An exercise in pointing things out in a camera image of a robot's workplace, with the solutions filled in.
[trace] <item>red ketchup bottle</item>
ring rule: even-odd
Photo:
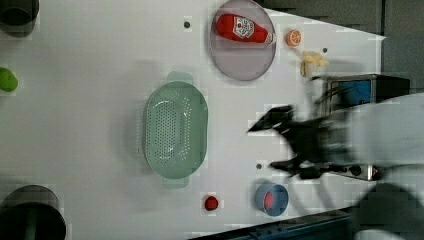
[[[274,33],[268,32],[254,21],[235,14],[223,14],[216,22],[216,31],[226,39],[239,42],[256,42],[273,44]]]

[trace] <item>black container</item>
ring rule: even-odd
[[[49,189],[30,185],[12,192],[0,209],[0,239],[64,240],[65,221]]]
[[[13,37],[26,37],[34,30],[38,0],[0,0],[0,27]]]

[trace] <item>green colander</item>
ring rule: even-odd
[[[190,74],[171,72],[168,80],[146,105],[144,153],[161,176],[183,179],[205,158],[208,106]]]

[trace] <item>orange ball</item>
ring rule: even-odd
[[[286,43],[290,47],[296,47],[302,41],[302,34],[298,30],[291,30],[286,34]]]

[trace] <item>red button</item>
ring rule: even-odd
[[[205,208],[208,211],[213,211],[218,208],[218,199],[214,196],[209,196],[205,201]]]

